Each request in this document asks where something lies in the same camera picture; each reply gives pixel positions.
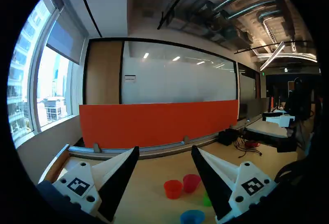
green cup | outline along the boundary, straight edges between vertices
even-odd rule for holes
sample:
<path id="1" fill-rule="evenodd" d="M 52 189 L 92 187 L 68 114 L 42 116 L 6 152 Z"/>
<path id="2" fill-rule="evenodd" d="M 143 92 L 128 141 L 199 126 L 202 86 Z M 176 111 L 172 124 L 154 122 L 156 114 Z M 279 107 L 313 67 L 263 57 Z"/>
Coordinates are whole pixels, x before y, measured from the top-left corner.
<path id="1" fill-rule="evenodd" d="M 208 194 L 207 192 L 204 193 L 204 196 L 203 196 L 203 205 L 206 206 L 206 207 L 211 207 L 212 204 L 211 204 L 211 201 L 208 197 Z"/>

sign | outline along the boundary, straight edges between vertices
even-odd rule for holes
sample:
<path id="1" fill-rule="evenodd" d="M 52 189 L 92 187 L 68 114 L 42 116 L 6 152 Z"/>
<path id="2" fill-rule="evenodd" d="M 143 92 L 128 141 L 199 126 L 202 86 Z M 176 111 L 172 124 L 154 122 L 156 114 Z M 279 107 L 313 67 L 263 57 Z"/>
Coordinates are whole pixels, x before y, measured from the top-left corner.
<path id="1" fill-rule="evenodd" d="M 125 82 L 136 82 L 136 75 L 125 75 Z"/>

glass wall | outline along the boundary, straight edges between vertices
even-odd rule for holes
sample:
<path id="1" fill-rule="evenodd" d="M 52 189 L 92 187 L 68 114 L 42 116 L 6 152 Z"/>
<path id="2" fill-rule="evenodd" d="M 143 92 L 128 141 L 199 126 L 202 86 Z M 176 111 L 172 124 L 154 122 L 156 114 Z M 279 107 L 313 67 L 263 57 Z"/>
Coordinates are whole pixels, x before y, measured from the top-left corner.
<path id="1" fill-rule="evenodd" d="M 122 103 L 235 100 L 233 61 L 167 44 L 125 42 Z"/>
<path id="2" fill-rule="evenodd" d="M 259 73 L 240 63 L 238 63 L 238 68 L 240 79 L 239 119 L 252 118 L 263 110 L 262 104 L 255 101 L 257 93 L 260 94 Z"/>
<path id="3" fill-rule="evenodd" d="M 7 83 L 8 120 L 13 140 L 33 131 L 28 103 L 28 76 L 37 41 L 54 9 L 43 0 L 35 6 L 17 40 Z"/>

plastic cup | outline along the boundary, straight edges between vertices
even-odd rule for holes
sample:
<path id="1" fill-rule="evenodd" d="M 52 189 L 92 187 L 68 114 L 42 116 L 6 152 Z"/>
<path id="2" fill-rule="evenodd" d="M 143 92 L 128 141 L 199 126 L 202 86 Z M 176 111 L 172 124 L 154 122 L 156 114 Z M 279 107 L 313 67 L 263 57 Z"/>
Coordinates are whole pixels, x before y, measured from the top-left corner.
<path id="1" fill-rule="evenodd" d="M 181 215 L 181 224 L 200 224 L 204 221 L 204 213 L 200 210 L 188 210 Z"/>
<path id="2" fill-rule="evenodd" d="M 206 206 L 206 207 L 210 207 L 212 206 L 212 203 L 208 197 L 208 194 L 207 192 L 204 193 L 204 196 L 203 196 L 203 205 Z"/>
<path id="3" fill-rule="evenodd" d="M 169 199 L 177 199 L 182 193 L 183 184 L 179 180 L 169 180 L 163 185 Z"/>
<path id="4" fill-rule="evenodd" d="M 183 178 L 184 191 L 186 193 L 192 193 L 196 190 L 201 182 L 201 178 L 196 174 L 187 174 Z"/>

office desk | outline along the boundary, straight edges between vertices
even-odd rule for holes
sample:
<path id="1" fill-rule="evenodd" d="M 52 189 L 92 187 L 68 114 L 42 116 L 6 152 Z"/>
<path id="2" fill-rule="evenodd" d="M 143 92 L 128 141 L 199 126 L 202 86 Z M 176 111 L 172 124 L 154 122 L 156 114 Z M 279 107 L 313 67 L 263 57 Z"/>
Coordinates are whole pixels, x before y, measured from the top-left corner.
<path id="1" fill-rule="evenodd" d="M 266 145 L 257 147 L 262 152 L 262 156 L 247 152 L 242 158 L 238 156 L 243 155 L 244 152 L 237 150 L 233 145 L 212 143 L 202 149 L 235 165 L 240 165 L 243 161 L 251 161 L 271 179 L 275 178 L 284 165 L 297 159 L 296 152 L 277 153 L 275 148 Z M 79 161 L 89 162 L 91 166 L 102 162 L 70 157 L 64 164 L 61 175 Z M 114 224 L 179 224 L 179 217 L 183 212 L 195 209 L 205 213 L 206 219 L 203 224 L 214 224 L 213 208 L 203 206 L 205 189 L 202 183 L 194 193 L 183 193 L 179 199 L 170 200 L 165 196 L 163 184 L 167 180 L 177 179 L 182 182 L 184 175 L 190 173 L 198 174 L 190 151 L 139 160 L 116 211 Z"/>
<path id="2" fill-rule="evenodd" d="M 266 122 L 262 119 L 246 126 L 248 131 L 270 135 L 277 138 L 287 138 L 287 129 L 280 127 L 276 123 Z"/>

